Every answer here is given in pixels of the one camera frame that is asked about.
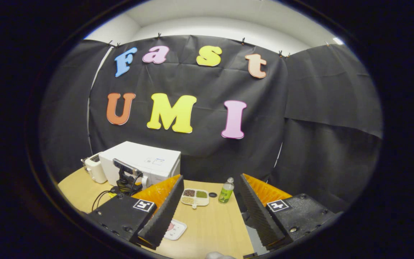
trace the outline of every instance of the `light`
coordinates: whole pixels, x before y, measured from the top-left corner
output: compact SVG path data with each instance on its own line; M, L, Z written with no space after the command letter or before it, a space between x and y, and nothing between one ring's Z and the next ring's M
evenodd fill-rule
M336 42L336 43L338 43L338 44L344 44L343 43L343 41L341 41L340 39L338 39L338 38L333 38L333 40Z

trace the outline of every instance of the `pink letter i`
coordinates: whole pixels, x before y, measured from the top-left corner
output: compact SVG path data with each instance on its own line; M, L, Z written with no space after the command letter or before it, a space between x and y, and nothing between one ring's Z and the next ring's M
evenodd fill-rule
M241 139L244 133L240 131L240 121L242 120L242 111L247 107L245 102L228 100L225 102L228 109L226 119L226 128L221 132L223 138Z

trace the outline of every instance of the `gray floor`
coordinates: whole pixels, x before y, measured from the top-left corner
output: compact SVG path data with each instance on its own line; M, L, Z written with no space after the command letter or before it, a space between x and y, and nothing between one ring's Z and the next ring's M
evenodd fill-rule
M249 227L248 225L245 226L247 228L248 236L250 236L250 241L252 242L253 250L258 254L266 254L268 251L264 246L262 246L260 238L258 237L258 233L256 229Z

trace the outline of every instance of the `white tray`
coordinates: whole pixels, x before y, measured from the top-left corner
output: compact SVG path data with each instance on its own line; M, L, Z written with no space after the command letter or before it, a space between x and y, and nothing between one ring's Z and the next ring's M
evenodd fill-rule
M181 235L186 230L186 224L176 219L172 219L170 223L171 223L171 225L169 225L170 229L167 229L166 234L164 235L164 238L168 240L177 240L181 237Z
M184 196L183 194L184 194L184 192L186 190L194 190L195 191L194 192L194 197ZM207 198L198 198L198 197L196 197L196 194L197 194L198 191L206 193L207 194ZM192 198L193 199L193 203L191 204L191 203L184 202L183 201L183 198L184 197L186 197L186 198ZM207 206L208 205L208 202L209 202L209 195L208 195L208 192L206 190L186 188L185 190L183 190L183 193L182 193L181 198L180 198L180 202L183 203L183 204L186 204L186 205L191 205L193 207L193 209L195 209L195 208L197 208L197 206Z

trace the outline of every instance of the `foam letter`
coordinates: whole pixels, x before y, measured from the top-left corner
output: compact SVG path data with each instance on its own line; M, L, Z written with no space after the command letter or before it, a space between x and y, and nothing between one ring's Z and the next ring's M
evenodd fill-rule
M248 59L248 72L250 75L257 78L265 78L266 72L261 71L261 65L266 65L266 60L261 59L260 54L251 54L245 56Z
M124 52L123 54L120 54L115 58L116 65L117 65L117 71L116 71L116 77L124 74L129 70L129 67L127 64L132 63L132 54L137 52L137 48L133 47L132 49L129 49L128 51Z
M222 53L220 47L218 46L203 46L199 50L199 55L196 58L197 64L207 65L207 66L216 66L220 64L221 58L220 54Z
M166 55L169 53L169 48L167 46L154 46L149 51L155 52L148 52L143 56L143 62L146 63L155 63L161 64L166 61Z
M173 107L170 106L166 94L153 94L151 99L154 100L154 104L151 119L146 124L148 128L154 128L155 130L160 129L161 124L159 123L159 116L161 116L162 124L166 130L170 128L174 119L177 118L172 127L175 132L193 132L193 128L190 125L191 110L194 103L196 103L197 98L191 95L183 95Z
M122 111L121 116L116 116L116 104L120 94L110 93L108 95L108 107L106 108L106 118L111 124L122 125L126 123L130 117L130 106L132 105L132 100L135 98L135 94L126 93L124 94L124 110Z
M244 133L240 131L240 123L242 121L242 111L247 107L245 102L229 100L225 102L228 109L226 119L226 128L221 132L223 138L241 139Z

